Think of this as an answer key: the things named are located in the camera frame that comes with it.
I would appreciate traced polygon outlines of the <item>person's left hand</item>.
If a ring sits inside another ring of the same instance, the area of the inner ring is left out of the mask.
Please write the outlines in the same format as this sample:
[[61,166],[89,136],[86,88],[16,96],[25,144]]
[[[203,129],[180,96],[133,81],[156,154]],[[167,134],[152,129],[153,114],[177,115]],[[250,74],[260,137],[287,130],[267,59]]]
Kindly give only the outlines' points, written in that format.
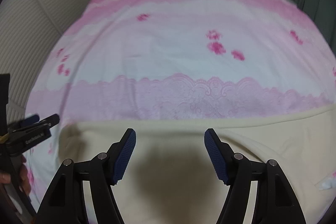
[[[26,158],[22,155],[21,156],[21,166],[19,169],[19,181],[21,182],[20,190],[29,196],[31,192],[31,185],[28,178],[28,170],[25,166]],[[0,174],[0,183],[1,184],[10,184],[11,183],[11,176],[9,173],[6,173],[1,170]]]

